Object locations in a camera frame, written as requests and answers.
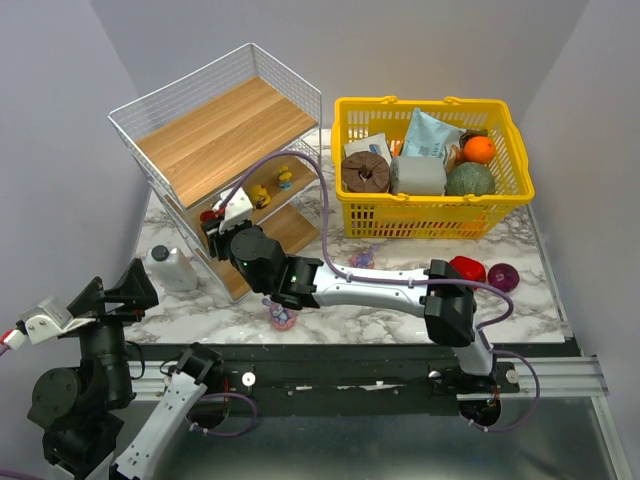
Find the red strawberry toy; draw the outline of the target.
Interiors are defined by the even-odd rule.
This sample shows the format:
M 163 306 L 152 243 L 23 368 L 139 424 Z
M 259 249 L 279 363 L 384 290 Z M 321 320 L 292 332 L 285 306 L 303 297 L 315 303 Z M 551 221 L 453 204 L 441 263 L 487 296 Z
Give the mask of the red strawberry toy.
M 207 223 L 212 221 L 217 221 L 220 219 L 220 212 L 218 210 L 206 210 L 200 214 L 200 222 Z

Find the yellow duck toy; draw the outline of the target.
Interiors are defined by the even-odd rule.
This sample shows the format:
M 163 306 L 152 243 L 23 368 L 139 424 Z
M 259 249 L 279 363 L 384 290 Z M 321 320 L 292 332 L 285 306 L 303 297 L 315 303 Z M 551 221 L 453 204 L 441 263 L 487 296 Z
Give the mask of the yellow duck toy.
M 266 208 L 271 203 L 271 196 L 264 185 L 257 184 L 249 189 L 249 198 L 257 210 Z

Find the yellow blue minion toy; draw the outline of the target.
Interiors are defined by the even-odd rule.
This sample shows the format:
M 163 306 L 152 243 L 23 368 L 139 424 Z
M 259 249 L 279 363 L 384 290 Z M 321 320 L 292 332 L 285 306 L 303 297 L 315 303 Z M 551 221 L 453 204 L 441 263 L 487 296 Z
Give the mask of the yellow blue minion toy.
M 292 178 L 293 173 L 290 171 L 289 167 L 283 165 L 279 168 L 278 171 L 278 186 L 282 191 L 289 190 L 292 187 Z

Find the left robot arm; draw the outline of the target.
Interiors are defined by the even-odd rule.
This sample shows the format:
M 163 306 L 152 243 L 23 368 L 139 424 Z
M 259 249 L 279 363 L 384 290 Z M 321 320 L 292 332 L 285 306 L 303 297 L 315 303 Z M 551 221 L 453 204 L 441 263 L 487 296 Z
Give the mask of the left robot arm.
M 22 314 L 34 345 L 75 337 L 80 362 L 46 371 L 35 383 L 28 412 L 44 431 L 45 459 L 62 479 L 151 479 L 192 406 L 223 390 L 223 361 L 194 343 L 180 357 L 162 399 L 131 444 L 115 452 L 123 421 L 116 411 L 135 398 L 124 328 L 159 303 L 141 259 L 131 261 L 111 289 L 94 278 L 64 305 L 48 297 Z

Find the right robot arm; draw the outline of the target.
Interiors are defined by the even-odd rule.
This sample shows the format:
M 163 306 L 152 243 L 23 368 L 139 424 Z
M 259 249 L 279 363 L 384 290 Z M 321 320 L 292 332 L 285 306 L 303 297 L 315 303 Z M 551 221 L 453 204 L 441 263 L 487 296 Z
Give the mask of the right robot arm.
M 428 338 L 451 348 L 463 373 L 485 377 L 493 371 L 491 347 L 474 322 L 478 284 L 445 261 L 433 260 L 426 270 L 350 269 L 289 255 L 249 220 L 223 229 L 222 221 L 211 217 L 201 229 L 215 259 L 229 262 L 253 292 L 285 308 L 351 305 L 402 312 L 422 319 Z

